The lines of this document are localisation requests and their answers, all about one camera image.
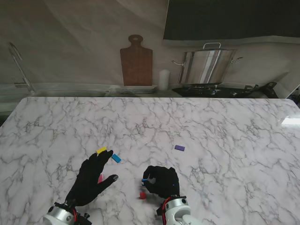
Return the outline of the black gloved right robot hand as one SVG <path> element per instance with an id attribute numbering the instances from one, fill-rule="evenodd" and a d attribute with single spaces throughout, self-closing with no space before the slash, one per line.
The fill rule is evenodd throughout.
<path id="1" fill-rule="evenodd" d="M 161 198 L 180 195 L 179 178 L 173 167 L 148 166 L 143 173 L 144 186 Z"/>

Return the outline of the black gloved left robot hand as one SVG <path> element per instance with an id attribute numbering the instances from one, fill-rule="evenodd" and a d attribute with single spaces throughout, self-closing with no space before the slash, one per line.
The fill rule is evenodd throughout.
<path id="1" fill-rule="evenodd" d="M 113 174 L 102 182 L 98 182 L 105 164 L 112 155 L 112 150 L 104 150 L 100 154 L 92 154 L 82 163 L 75 183 L 65 199 L 65 203 L 69 207 L 81 207 L 91 203 L 119 178 L 118 175 Z"/>

